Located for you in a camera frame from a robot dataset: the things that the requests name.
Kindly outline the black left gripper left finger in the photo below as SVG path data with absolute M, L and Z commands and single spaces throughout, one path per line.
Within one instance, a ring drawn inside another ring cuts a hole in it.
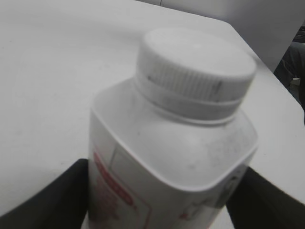
M 80 229 L 88 210 L 88 160 L 79 159 L 39 193 L 4 214 L 2 229 Z

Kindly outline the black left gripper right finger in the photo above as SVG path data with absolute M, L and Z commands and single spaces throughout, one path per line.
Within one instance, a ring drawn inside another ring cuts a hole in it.
M 248 168 L 226 203 L 236 229 L 303 229 L 305 206 Z

